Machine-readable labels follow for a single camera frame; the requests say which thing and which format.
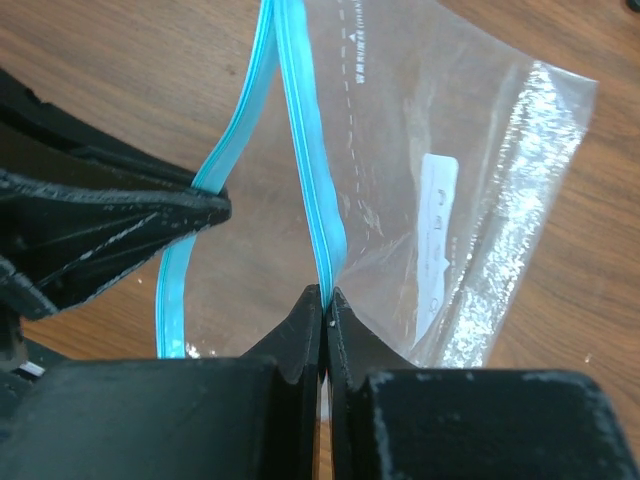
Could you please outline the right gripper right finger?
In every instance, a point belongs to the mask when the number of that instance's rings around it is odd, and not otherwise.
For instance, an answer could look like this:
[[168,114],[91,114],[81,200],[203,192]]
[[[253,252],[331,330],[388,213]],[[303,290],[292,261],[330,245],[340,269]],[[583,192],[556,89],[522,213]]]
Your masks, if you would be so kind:
[[336,292],[325,318],[338,479],[635,479],[609,398],[568,370],[418,368]]

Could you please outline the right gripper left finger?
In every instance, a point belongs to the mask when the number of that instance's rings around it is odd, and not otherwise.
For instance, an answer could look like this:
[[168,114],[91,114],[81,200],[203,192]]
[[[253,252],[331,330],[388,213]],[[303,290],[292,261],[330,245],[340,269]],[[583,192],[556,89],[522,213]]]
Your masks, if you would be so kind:
[[235,358],[48,370],[1,437],[5,479],[313,479],[320,293]]

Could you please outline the blue zip top bag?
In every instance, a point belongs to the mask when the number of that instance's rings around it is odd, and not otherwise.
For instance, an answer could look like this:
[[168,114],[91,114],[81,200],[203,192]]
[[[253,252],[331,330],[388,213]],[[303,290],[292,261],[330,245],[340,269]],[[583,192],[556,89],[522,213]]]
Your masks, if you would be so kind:
[[232,215],[164,252],[158,356],[241,354],[316,284],[418,366],[483,365],[596,91],[434,1],[263,2],[193,180]]

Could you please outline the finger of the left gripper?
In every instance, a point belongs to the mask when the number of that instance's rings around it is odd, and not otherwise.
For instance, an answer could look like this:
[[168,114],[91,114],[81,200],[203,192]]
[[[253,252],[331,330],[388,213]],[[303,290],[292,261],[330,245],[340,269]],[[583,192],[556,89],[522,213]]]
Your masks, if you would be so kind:
[[1,308],[40,320],[230,219],[225,192],[99,190],[1,173]]
[[153,157],[42,101],[6,70],[1,71],[1,122],[77,158],[186,187],[195,177],[190,170]]

